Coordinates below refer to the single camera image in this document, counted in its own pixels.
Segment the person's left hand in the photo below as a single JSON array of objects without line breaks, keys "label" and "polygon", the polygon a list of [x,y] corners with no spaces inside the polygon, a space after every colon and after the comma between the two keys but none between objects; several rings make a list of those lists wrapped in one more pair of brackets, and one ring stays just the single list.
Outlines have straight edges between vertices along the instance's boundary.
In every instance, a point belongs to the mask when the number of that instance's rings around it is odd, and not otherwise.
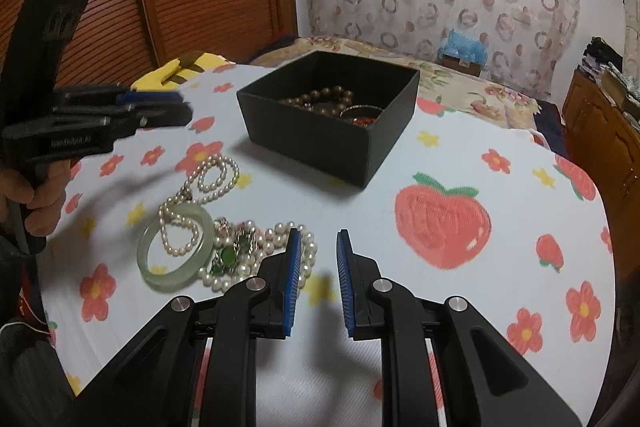
[{"label": "person's left hand", "polygon": [[50,235],[58,225],[70,182],[70,161],[55,161],[48,166],[46,179],[37,187],[13,169],[1,167],[1,228],[9,226],[8,202],[18,202],[30,210],[25,229],[36,237]]}]

